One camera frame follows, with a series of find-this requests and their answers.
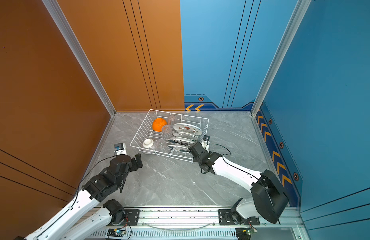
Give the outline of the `aluminium front rail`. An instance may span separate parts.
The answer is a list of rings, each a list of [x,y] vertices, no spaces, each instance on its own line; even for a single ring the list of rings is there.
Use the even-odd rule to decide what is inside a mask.
[[[295,208],[286,208],[279,222],[259,217],[259,226],[221,226],[219,209],[230,207],[129,207],[139,209],[137,226],[107,225],[84,240],[237,240],[236,228],[256,228],[251,240],[308,240],[310,237]],[[123,238],[107,238],[108,229],[124,229]]]

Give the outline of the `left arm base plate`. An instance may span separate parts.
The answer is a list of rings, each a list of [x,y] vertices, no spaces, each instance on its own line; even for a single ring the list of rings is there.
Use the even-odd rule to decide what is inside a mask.
[[[139,209],[126,209],[112,216],[111,226],[137,226],[140,218]]]

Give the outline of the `white plate flower outline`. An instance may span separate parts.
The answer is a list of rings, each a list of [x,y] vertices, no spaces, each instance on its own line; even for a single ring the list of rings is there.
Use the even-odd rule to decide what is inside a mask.
[[[195,143],[194,140],[187,139],[187,138],[181,138],[181,137],[169,138],[168,142],[171,144],[183,145],[183,146],[190,146]]]

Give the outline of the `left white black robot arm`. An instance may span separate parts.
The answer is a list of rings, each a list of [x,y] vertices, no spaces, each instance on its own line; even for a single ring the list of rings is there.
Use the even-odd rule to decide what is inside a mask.
[[[25,239],[84,240],[108,224],[127,225],[125,208],[117,200],[104,200],[117,190],[123,190],[129,173],[142,167],[141,154],[133,158],[117,155],[107,168],[78,189],[71,202]]]

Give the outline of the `green rimmed white plate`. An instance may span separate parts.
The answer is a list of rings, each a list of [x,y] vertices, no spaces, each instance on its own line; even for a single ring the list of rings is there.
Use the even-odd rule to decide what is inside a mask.
[[[188,147],[187,146],[183,146],[183,145],[168,145],[168,148],[171,151],[178,151],[178,152],[183,152],[183,153],[189,152]]]

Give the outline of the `clear glass cup middle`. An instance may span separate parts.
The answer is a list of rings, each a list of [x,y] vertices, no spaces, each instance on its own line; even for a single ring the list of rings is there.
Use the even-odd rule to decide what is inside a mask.
[[[173,136],[173,130],[172,130],[172,126],[170,125],[164,125],[162,127],[162,137],[164,139],[169,139]]]

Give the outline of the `clear glass cup back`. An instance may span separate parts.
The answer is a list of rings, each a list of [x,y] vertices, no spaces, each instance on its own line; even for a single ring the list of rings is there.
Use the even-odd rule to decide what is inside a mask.
[[[168,125],[173,126],[179,122],[177,115],[169,115],[168,117]]]

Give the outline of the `left green circuit board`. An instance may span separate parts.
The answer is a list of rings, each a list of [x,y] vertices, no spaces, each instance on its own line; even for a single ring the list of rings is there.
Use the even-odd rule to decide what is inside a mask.
[[[116,229],[108,229],[108,232],[107,232],[107,238],[123,238],[125,237],[127,234],[127,231],[124,230],[124,229],[119,229],[119,228],[116,228]]]

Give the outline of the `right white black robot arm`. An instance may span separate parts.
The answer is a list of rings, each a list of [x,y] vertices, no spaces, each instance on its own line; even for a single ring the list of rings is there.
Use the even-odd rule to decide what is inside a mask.
[[[233,221],[245,224],[251,217],[262,217],[276,224],[289,204],[289,196],[275,173],[254,171],[229,161],[224,155],[209,152],[196,142],[188,147],[202,174],[225,177],[251,193],[251,200],[239,199],[231,208]]]

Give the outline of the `white wire dish rack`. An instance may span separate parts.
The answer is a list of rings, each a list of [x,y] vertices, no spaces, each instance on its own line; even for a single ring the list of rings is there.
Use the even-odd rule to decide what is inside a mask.
[[[141,153],[193,162],[188,147],[207,135],[209,119],[149,110],[130,146]]]

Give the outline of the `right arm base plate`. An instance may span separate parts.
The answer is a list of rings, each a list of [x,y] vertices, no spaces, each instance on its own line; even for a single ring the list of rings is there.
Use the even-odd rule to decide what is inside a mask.
[[[230,225],[245,225],[245,226],[259,226],[259,217],[242,218],[238,213],[232,212],[231,209],[219,209],[218,219],[221,226]]]

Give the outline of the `orange bowl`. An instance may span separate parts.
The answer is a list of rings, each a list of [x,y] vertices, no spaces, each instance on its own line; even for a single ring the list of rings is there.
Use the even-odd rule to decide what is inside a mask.
[[[156,132],[162,132],[162,129],[167,125],[167,121],[163,118],[156,118],[152,123],[152,129]]]

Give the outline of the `right circuit board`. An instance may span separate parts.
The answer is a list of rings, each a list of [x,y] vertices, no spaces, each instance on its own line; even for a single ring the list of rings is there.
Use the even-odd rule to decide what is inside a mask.
[[[236,237],[238,240],[250,240],[254,233],[257,233],[256,228],[236,228]]]

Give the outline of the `white plate red pattern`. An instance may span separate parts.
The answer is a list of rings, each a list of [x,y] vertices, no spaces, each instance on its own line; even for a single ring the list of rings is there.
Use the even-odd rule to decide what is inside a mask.
[[[190,133],[195,136],[201,136],[203,134],[203,131],[201,130],[201,128],[191,125],[191,124],[187,124],[187,123],[174,124],[173,128],[174,130],[178,132]]]

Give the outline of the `small white bowl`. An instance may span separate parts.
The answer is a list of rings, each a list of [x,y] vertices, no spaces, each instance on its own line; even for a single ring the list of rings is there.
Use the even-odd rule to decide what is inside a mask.
[[[145,139],[143,141],[143,147],[145,149],[154,149],[155,148],[155,142],[153,139]]]

